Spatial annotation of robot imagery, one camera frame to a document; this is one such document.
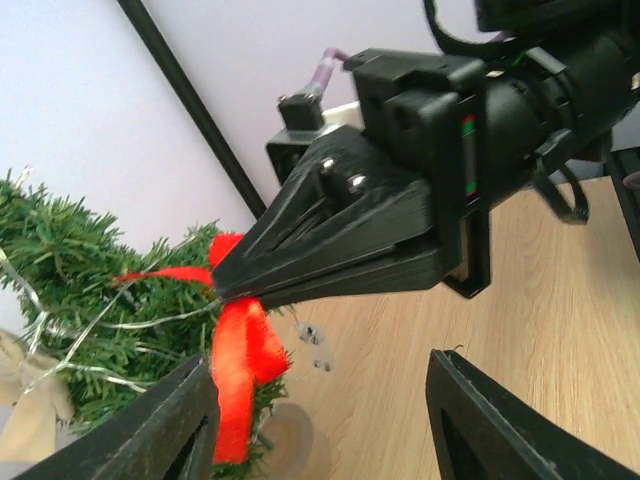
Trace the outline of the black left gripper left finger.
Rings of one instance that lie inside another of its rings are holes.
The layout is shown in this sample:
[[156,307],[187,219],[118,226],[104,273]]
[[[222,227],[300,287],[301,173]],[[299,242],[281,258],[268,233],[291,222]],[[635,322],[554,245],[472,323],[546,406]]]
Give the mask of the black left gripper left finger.
[[103,425],[17,478],[209,479],[219,417],[209,360],[195,355]]

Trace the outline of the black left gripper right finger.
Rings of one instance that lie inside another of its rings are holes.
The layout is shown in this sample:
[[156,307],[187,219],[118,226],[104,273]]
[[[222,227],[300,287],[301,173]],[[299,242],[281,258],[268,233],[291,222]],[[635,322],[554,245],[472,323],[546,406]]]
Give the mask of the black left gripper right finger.
[[426,404],[440,477],[636,479],[558,427],[453,350],[433,350]]

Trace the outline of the clear led string lights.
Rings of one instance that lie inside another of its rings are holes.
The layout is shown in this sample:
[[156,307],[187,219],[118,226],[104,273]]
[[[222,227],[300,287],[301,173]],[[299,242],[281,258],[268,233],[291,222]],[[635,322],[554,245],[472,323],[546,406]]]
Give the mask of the clear led string lights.
[[143,389],[210,346],[221,310],[212,290],[158,273],[204,266],[217,232],[215,224],[192,227],[177,245],[160,238],[138,252],[113,214],[45,186],[1,181],[1,256],[9,265],[1,279],[21,291],[28,344],[98,392],[108,382]]

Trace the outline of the clear plastic battery box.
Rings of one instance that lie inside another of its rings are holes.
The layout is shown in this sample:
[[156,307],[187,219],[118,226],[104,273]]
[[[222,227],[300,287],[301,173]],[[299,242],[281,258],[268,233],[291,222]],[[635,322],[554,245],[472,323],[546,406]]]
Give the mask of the clear plastic battery box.
[[296,332],[299,341],[305,345],[312,368],[325,373],[334,372],[333,352],[323,329],[310,323],[297,321]]

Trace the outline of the small green christmas tree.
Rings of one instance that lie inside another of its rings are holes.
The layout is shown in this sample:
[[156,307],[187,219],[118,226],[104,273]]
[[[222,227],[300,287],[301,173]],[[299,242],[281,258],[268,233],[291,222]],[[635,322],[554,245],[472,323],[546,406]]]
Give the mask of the small green christmas tree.
[[28,389],[61,381],[72,423],[91,431],[201,354],[218,390],[213,475],[247,478],[260,457],[259,416],[283,396],[289,358],[258,300],[215,293],[213,270],[239,236],[207,224],[140,254],[115,222],[2,181],[1,281],[20,293],[27,354],[51,357]]

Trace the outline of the red ribbon bow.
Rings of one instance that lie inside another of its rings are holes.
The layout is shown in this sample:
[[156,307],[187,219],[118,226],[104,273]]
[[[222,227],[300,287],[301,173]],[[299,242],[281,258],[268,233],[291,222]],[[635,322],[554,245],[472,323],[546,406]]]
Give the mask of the red ribbon bow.
[[212,378],[218,389],[215,465],[248,460],[257,416],[256,390],[288,370],[288,355],[255,297],[225,300],[213,332]]

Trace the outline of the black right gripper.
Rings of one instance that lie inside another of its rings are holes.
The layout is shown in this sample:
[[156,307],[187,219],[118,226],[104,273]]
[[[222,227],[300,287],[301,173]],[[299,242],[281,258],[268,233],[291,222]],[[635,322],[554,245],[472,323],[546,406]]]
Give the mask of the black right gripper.
[[445,284],[475,297],[491,282],[486,64],[366,49],[344,67],[366,135],[392,158],[351,126],[314,141],[215,268],[217,295],[271,309],[428,290],[443,279],[444,256]]

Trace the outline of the round wooden tree base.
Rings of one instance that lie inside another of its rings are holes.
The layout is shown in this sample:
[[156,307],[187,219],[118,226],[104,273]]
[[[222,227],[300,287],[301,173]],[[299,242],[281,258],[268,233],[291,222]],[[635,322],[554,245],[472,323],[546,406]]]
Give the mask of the round wooden tree base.
[[262,424],[257,440],[265,448],[259,479],[328,479],[331,448],[308,413],[291,402],[278,404]]

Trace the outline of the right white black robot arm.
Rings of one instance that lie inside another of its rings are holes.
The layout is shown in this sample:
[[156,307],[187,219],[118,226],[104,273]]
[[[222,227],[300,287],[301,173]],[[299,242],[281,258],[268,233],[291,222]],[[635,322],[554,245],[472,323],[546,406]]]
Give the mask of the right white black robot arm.
[[490,211],[532,187],[556,218],[589,205],[567,162],[604,161],[638,103],[635,1],[480,1],[467,43],[424,10],[440,53],[367,49],[343,66],[360,126],[286,130],[269,148],[272,204],[213,271],[225,301],[275,308],[491,281]]

